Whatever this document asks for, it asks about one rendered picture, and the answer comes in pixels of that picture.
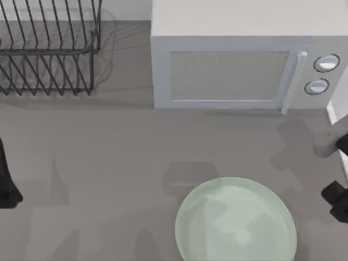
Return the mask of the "pale green plate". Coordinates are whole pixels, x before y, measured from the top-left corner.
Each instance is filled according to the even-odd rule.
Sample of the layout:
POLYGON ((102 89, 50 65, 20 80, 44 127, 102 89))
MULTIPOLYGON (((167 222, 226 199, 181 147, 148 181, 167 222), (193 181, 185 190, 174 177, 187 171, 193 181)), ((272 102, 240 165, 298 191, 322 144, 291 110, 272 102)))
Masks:
POLYGON ((182 261, 295 261, 297 231, 286 204, 250 179, 222 177, 192 189, 175 219, 182 261))

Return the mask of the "small round microwave knob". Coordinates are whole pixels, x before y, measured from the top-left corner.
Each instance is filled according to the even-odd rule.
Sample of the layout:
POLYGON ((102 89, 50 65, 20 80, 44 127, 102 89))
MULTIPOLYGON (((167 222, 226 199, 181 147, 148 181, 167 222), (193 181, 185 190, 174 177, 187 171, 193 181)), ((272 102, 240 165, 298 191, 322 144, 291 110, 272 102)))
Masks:
POLYGON ((324 92, 326 92, 326 90, 329 88, 329 86, 330 86, 329 81, 321 78, 321 79, 317 79, 317 80, 313 80, 313 81, 308 82, 305 85, 304 90, 309 95, 319 95, 319 94, 323 94, 324 92))

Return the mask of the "large round microwave knob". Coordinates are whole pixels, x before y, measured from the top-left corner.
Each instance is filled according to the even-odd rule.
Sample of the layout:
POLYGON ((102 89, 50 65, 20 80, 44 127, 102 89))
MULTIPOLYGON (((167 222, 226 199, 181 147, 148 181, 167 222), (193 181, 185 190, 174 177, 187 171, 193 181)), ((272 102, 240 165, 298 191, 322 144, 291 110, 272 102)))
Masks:
POLYGON ((318 57, 314 62, 314 69, 320 73, 333 71, 340 64, 340 58, 336 54, 318 57))

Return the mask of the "pale microwave door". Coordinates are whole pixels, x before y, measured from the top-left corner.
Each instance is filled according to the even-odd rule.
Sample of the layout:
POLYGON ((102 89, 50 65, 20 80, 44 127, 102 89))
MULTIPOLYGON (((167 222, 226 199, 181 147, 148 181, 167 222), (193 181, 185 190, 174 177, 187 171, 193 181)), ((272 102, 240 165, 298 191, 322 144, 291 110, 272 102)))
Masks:
POLYGON ((154 106, 281 109, 309 45, 295 36, 153 36, 154 106))

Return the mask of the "pale microwave oven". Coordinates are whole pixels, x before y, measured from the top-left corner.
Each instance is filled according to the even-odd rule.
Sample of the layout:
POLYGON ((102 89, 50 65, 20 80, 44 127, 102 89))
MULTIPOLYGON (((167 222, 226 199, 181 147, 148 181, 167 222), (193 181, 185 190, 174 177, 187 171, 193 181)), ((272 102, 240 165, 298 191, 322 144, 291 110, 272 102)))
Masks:
POLYGON ((325 109, 348 65, 348 0, 153 0, 153 36, 295 36, 310 40, 291 109, 325 109), (340 64, 320 73, 318 57, 336 54, 340 64), (305 85, 326 79, 323 94, 305 85))

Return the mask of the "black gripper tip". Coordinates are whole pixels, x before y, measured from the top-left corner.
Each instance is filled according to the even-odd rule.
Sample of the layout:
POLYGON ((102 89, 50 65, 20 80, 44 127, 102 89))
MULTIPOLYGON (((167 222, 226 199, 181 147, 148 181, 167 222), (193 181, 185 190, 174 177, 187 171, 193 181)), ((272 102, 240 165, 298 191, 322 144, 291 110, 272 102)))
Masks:
POLYGON ((0 138, 0 209, 14 209, 23 201, 7 165, 3 141, 0 138))

